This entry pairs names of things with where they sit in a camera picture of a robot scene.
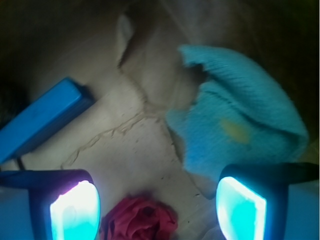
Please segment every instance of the light blue towel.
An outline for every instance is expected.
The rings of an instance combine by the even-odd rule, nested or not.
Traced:
[[[258,64],[225,48],[184,45],[186,67],[208,73],[189,109],[170,110],[169,127],[185,143],[184,168],[217,181],[237,163],[294,162],[308,132],[280,85]]]

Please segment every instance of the yellow stain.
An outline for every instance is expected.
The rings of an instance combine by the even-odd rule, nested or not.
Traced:
[[[233,121],[230,121],[226,118],[220,120],[220,124],[225,131],[225,133],[240,144],[249,144],[250,143],[250,133],[249,130],[244,126],[237,124]]]

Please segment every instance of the red fabric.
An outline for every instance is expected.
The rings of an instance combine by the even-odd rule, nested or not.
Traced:
[[[102,218],[102,240],[169,240],[177,229],[175,214],[153,200],[125,198]]]

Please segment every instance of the black cable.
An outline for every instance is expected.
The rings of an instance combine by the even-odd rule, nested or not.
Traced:
[[[26,170],[26,167],[25,167],[24,163],[22,162],[21,157],[18,157],[16,159],[16,163],[18,164],[19,170],[21,170],[21,171]]]

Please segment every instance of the blue plastic bar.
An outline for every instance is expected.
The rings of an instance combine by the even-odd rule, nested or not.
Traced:
[[[86,88],[63,79],[0,130],[0,163],[29,153],[93,103]]]

